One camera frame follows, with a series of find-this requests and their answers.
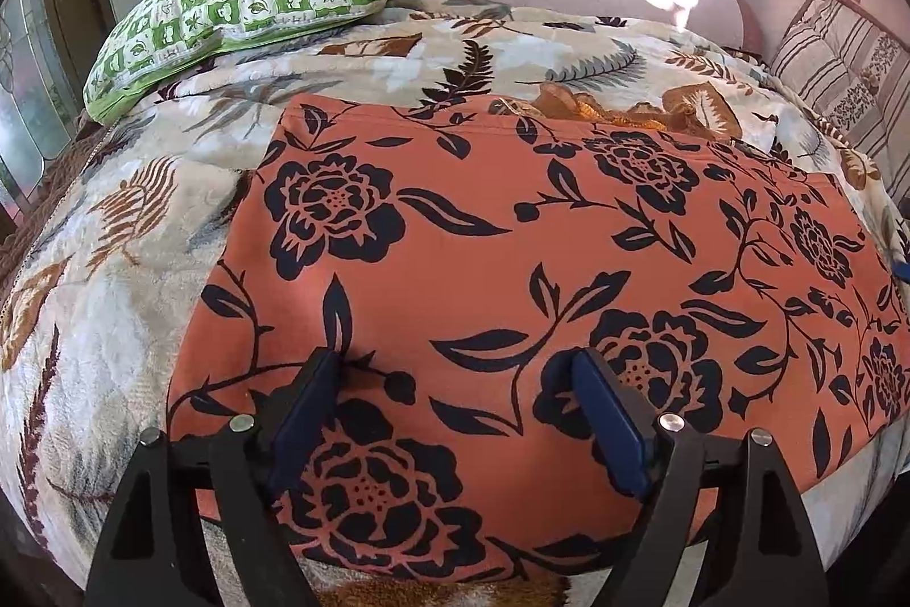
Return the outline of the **orange floral blouse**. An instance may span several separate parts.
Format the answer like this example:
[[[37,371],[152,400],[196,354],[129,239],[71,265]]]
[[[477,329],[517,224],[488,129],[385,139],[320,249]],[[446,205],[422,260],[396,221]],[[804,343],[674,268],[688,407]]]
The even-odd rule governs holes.
[[[779,442],[800,488],[908,409],[908,313],[838,180],[734,142],[293,98],[197,302],[177,437],[256,413],[318,348],[338,407],[278,518],[313,561],[421,581],[602,567],[637,507],[570,351],[694,430]]]

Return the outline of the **leaf print fleece blanket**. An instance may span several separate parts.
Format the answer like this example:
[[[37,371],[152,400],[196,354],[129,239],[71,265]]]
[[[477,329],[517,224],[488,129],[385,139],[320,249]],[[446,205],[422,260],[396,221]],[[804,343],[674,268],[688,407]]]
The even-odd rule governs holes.
[[[221,55],[73,143],[2,248],[2,490],[60,604],[140,432],[165,420],[180,340],[282,108],[299,92],[392,103],[433,154],[474,154],[455,97],[561,83],[611,108],[689,103],[706,123],[838,177],[876,243],[908,226],[881,166],[759,63],[667,24],[487,0],[403,0],[344,29]]]

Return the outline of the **striped floral cushion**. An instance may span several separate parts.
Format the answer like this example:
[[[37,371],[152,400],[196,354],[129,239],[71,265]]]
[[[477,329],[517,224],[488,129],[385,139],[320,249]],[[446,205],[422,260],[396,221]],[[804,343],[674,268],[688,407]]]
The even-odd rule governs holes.
[[[810,0],[791,22],[771,72],[832,122],[908,200],[908,48],[842,0]]]

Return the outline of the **stained glass wooden door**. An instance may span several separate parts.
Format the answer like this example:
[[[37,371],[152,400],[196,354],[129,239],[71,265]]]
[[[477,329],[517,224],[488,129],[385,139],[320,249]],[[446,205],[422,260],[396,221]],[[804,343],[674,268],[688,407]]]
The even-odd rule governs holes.
[[[82,88],[114,26],[110,0],[2,0],[2,234],[80,131]]]

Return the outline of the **green white patterned pillow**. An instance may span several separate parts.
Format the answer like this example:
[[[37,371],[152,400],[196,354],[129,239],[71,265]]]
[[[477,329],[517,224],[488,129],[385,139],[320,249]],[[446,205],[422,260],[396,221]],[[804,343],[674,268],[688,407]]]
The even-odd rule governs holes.
[[[388,0],[140,0],[102,44],[83,86],[88,117],[109,125],[163,80],[210,55],[341,28]]]

